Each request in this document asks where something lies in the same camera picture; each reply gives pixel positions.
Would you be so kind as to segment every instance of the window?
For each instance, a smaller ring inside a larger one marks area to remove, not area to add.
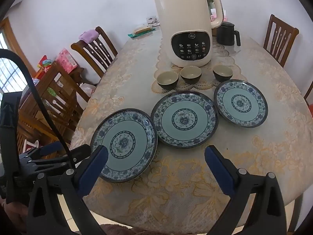
[[[18,45],[8,18],[0,22],[0,48],[16,53],[23,60],[30,74],[34,76],[35,70]],[[11,60],[0,58],[0,103],[3,93],[23,91],[26,85],[24,75],[17,65]]]

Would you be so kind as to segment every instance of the black control panel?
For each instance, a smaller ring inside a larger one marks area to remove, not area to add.
[[[172,38],[172,48],[182,60],[200,60],[209,53],[210,36],[206,32],[178,33]]]

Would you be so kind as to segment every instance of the bowl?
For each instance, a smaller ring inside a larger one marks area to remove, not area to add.
[[[217,65],[213,68],[213,74],[219,82],[230,80],[233,76],[233,70],[225,65]]]
[[[178,74],[174,71],[165,71],[156,78],[160,87],[165,90],[172,90],[177,86]]]
[[[197,66],[186,66],[180,71],[181,77],[188,84],[196,84],[199,81],[201,74],[202,71]]]

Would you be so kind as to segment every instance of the blue and white plate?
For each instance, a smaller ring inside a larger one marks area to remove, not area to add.
[[[156,128],[148,114],[119,110],[102,121],[91,139],[92,151],[103,145],[109,158],[100,177],[121,183],[139,176],[151,163],[157,148]]]
[[[164,96],[154,106],[151,118],[159,139],[176,148],[191,148],[205,143],[219,123],[213,101],[195,91],[179,91]]]
[[[214,92],[214,101],[226,120],[241,127],[257,127],[267,118],[268,106],[263,94],[242,80],[219,84]]]

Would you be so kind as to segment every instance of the wooden window frame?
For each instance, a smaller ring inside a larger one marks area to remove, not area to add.
[[[12,31],[9,18],[6,17],[4,20],[0,22],[0,29],[3,29],[4,35],[6,37],[7,43],[12,49],[14,53],[16,53],[24,62],[26,65],[30,75],[34,77],[36,75],[35,69],[32,67],[32,65],[27,60],[26,56],[24,55],[23,51],[21,50],[21,47],[19,46],[15,35]]]

